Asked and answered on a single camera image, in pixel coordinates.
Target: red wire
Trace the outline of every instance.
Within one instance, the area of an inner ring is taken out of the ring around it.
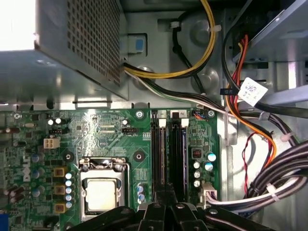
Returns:
[[[245,195],[248,193],[248,165],[247,165],[247,162],[246,162],[246,155],[245,155],[245,151],[246,151],[246,148],[248,147],[248,144],[249,144],[249,141],[251,140],[251,138],[253,137],[253,135],[257,134],[256,132],[250,134],[250,136],[248,136],[247,138],[247,141],[246,141],[246,144],[245,144],[245,147],[242,151],[242,158],[244,160],[244,170],[245,170],[245,183],[244,183],[244,192],[245,192]]]

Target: connector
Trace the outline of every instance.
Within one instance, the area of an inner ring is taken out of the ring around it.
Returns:
[[[55,149],[60,147],[60,138],[47,138],[44,139],[44,149]]]
[[[214,194],[215,198],[217,198],[217,190],[214,189],[212,184],[210,182],[202,181],[201,184],[201,191],[199,193],[200,196],[200,203],[197,205],[197,207],[201,207],[203,209],[207,209],[208,204],[206,202],[206,194],[207,193]]]

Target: cpu socket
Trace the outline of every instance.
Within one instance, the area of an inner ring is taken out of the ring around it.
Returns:
[[[130,206],[130,168],[124,161],[99,157],[79,160],[81,221],[118,206]]]

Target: perforated metal panel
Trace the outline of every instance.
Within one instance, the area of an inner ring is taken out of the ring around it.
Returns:
[[[67,0],[67,47],[120,86],[120,9],[115,0]]]

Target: ram slot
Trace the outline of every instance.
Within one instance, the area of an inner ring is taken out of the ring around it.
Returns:
[[[152,188],[166,182],[166,119],[158,119],[152,112],[151,121]]]
[[[169,181],[179,202],[187,201],[187,132],[180,121],[172,121],[169,134]]]

